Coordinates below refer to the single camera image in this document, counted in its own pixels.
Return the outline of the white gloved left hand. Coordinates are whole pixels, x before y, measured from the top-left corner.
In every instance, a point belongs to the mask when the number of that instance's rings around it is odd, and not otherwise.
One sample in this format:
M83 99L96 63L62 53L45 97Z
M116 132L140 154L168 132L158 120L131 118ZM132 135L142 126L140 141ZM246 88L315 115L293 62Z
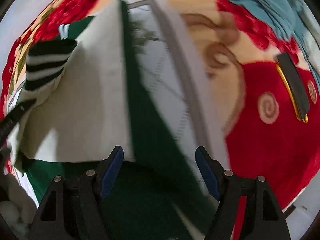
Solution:
M37 207L12 174L1 176L1 190L6 200L1 200L1 215L18 239L28 239L29 229Z

